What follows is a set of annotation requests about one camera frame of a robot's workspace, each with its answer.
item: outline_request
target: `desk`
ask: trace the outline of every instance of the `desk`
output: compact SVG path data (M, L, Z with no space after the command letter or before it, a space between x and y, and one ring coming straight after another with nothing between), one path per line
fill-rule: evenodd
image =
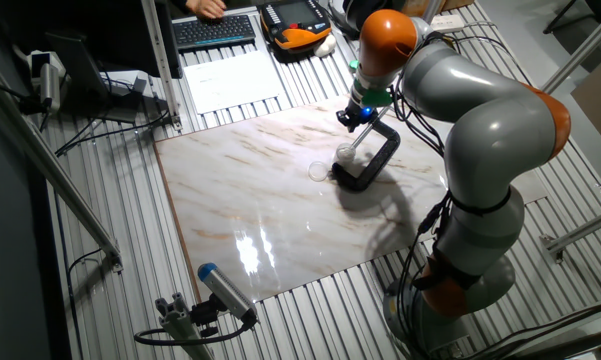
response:
M330 168L335 149L362 131L349 134L337 121L348 101L335 97L156 143L194 272L214 262L259 301L412 243L446 193L446 174L440 156L392 111L383 121L401 144L369 189L353 194L308 176L315 161ZM429 122L444 141L452 125ZM358 175L385 140L371 132L349 171ZM534 172L514 186L525 203L547 196Z
M451 13L461 15L467 23L488 20L478 3ZM255 13L250 16L254 28L259 29ZM461 35L502 39L497 30L488 26L468 28L458 34ZM186 83L178 81L176 96L183 110L182 135L347 94L351 76L346 64L354 58L357 44L347 42L339 34L336 38L336 52L326 59L312 58L289 65L274 63L286 90L286 96L274 101L199 116L186 99ZM256 50L266 51L261 37L254 45L188 53L181 60L186 66ZM462 50L482 66L525 81L523 72L496 47L467 41L462 42ZM157 81L152 81L151 86L161 93ZM53 149L86 125L81 119L64 120L50 123L49 131L44 133ZM140 114L138 121L144 123L148 119ZM100 134L125 126L107 123L95 131ZM80 333L85 358L185 359L179 349L136 346L133 342L134 332L159 327L155 299L169 299L176 291L182 292L189 304L195 299L153 148L154 141L178 135L166 126L150 134L129 132L99 138L95 145L82 144L61 159L96 215L118 240L125 267L117 275L107 272L106 267L98 267L97 261L86 261L78 264L72 274L78 291L78 322L84 330ZM465 355L513 331L546 323L601 300L601 231L567 247L562 265L545 256L537 240L543 232L560 236L601 214L601 194L594 187L588 166L587 160L578 155L577 146L568 145L537 171L549 197L526 206L525 228L507 254L516 270L516 285L497 304L469 317L470 339L459 343ZM68 261L95 250L93 240L63 204L60 210ZM55 208L52 213L57 239ZM57 251L62 253L59 245ZM92 258L100 260L99 255ZM393 346L381 308L383 288L396 274L399 276L401 259L402 252L390 253L258 301L261 323L255 332L211 348L218 359L227 360L331 359L358 354L368 359L403 359ZM214 325L227 334L239 324L223 317ZM68 328L73 331L73 324L69 323ZM75 336L70 336L75 349ZM74 358L79 358L76 351Z

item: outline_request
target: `person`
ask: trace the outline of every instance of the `person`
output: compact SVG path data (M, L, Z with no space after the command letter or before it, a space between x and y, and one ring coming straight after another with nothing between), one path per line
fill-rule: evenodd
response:
M172 0L178 8L208 19L219 19L227 6L222 0Z

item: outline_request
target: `floor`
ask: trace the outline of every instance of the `floor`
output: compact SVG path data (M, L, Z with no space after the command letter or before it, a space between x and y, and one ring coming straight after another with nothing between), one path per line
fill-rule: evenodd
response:
M566 5L567 0L482 0L491 20L498 25L505 41L532 82L540 87L567 62L573 52L598 25L589 18L545 35L542 30ZM591 11L584 1L577 2L562 21L577 19ZM594 166L601 180L601 136L571 97L575 87L601 61L601 46L553 94L571 112L572 136Z

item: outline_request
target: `white paper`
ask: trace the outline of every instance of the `white paper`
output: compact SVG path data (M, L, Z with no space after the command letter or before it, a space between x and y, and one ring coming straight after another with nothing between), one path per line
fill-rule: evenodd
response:
M259 51L187 66L184 74L198 114L270 99L282 93L271 60Z

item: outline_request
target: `white marble surface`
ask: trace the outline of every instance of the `white marble surface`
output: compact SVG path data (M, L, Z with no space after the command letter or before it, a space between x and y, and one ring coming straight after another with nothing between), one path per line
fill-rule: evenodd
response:
M410 243L444 196L446 177L442 159L391 112L384 121L402 143L365 192L307 174L314 161L330 165L338 145L362 131L349 134L336 120L346 104L339 97L156 143L194 272L214 262L256 301ZM447 136L449 124L432 123ZM383 143L372 132L356 163ZM526 202L546 196L533 173L517 187Z

